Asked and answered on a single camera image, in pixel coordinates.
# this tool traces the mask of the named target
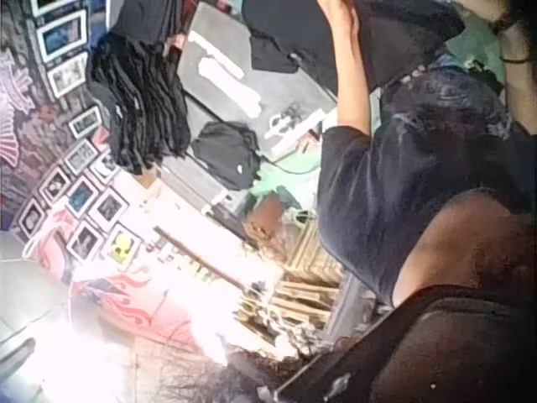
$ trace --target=dark hair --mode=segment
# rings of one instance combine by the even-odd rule
[[[514,298],[535,296],[536,227],[533,217],[511,216],[505,231],[476,247],[478,286]]]
[[[258,387],[270,390],[293,376],[307,360],[286,359],[282,362],[259,353],[237,350],[228,354],[226,367],[204,360],[196,370],[182,370],[185,363],[173,360],[169,374],[160,381],[158,402],[261,403]]]

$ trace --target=black backpack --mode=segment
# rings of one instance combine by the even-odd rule
[[[194,156],[230,191],[252,187],[259,179],[258,138],[241,123],[207,123],[192,142]]]

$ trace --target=framed picture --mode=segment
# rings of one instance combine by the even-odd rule
[[[39,188],[39,194],[52,206],[64,194],[69,185],[70,180],[67,174],[58,166],[44,180],[43,185]]]
[[[141,243],[140,238],[118,224],[110,233],[102,248],[102,254],[123,268],[127,268]]]
[[[73,174],[79,175],[98,154],[96,148],[84,139],[65,157],[65,164]]]
[[[79,262],[85,262],[96,255],[102,242],[101,234],[83,221],[73,233],[66,248]]]
[[[99,227],[109,231],[127,208],[127,202],[109,187],[97,199],[88,215]]]
[[[32,199],[26,205],[23,210],[23,213],[18,219],[18,225],[21,230],[24,232],[28,238],[31,238],[38,229],[39,225],[44,221],[45,215],[44,211],[37,202],[37,200]]]
[[[105,185],[120,171],[120,169],[121,168],[113,161],[110,149],[102,152],[90,166],[90,171],[93,172],[98,180]]]
[[[96,187],[85,176],[81,176],[68,193],[67,208],[80,218],[98,196]]]
[[[87,42],[87,11],[81,10],[37,28],[37,42],[44,63]]]
[[[75,1],[76,0],[30,0],[30,4],[32,5],[32,14],[34,17],[39,17],[69,3],[74,3]]]
[[[70,131],[75,139],[80,139],[102,125],[101,110],[96,105],[90,107],[69,122]]]
[[[63,97],[86,82],[86,62],[87,52],[83,52],[47,71],[56,98]]]

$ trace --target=stack of folded t-shirts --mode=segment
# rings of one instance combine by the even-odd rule
[[[165,156],[185,156],[190,143],[176,60],[164,42],[180,31],[177,0],[124,0],[117,22],[91,49],[87,87],[110,113],[117,165],[142,174]]]

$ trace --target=folded black t-shirt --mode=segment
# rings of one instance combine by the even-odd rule
[[[438,211],[487,188],[513,212],[535,206],[535,136],[484,84],[433,71],[386,95],[373,139],[349,127],[322,137],[319,235],[384,302]]]

